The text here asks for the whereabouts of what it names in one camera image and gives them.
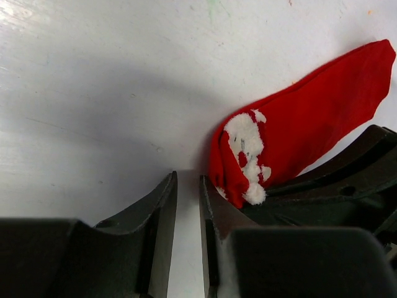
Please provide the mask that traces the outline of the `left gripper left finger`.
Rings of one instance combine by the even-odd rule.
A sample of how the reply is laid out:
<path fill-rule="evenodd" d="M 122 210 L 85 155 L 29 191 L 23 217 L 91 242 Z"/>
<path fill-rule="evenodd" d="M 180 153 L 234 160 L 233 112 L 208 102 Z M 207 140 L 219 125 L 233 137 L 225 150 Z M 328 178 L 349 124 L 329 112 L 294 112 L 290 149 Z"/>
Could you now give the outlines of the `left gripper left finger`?
<path fill-rule="evenodd" d="M 94 227 L 76 221 L 47 297 L 166 297 L 177 173 Z"/>

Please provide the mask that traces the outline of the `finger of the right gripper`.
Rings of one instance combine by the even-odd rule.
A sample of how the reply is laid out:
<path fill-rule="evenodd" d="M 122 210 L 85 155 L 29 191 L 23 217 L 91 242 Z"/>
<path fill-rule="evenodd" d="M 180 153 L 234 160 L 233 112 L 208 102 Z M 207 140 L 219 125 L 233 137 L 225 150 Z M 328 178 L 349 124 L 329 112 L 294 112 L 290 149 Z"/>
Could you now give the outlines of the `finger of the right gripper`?
<path fill-rule="evenodd" d="M 369 126 L 334 158 L 273 187 L 263 204 L 241 211 L 259 225 L 396 233 L 396 132 Z"/>

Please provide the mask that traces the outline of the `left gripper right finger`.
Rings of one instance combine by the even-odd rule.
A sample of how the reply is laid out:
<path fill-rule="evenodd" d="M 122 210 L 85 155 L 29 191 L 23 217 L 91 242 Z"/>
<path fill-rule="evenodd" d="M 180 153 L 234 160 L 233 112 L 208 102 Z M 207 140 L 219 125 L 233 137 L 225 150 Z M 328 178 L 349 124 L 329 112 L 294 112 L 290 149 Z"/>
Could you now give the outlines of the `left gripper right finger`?
<path fill-rule="evenodd" d="M 257 224 L 224 199 L 208 176 L 199 182 L 205 297 L 241 297 L 233 232 Z"/>

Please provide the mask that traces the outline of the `red Santa sock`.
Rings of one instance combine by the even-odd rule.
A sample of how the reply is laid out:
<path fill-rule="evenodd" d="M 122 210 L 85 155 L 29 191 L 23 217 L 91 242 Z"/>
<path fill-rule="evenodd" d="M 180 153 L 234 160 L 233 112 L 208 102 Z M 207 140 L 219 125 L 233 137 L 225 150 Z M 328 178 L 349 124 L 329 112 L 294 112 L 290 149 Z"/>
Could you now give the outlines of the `red Santa sock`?
<path fill-rule="evenodd" d="M 389 40 L 368 43 L 228 116 L 210 144 L 216 190 L 236 208 L 263 203 L 268 188 L 297 177 L 373 118 L 395 59 Z"/>

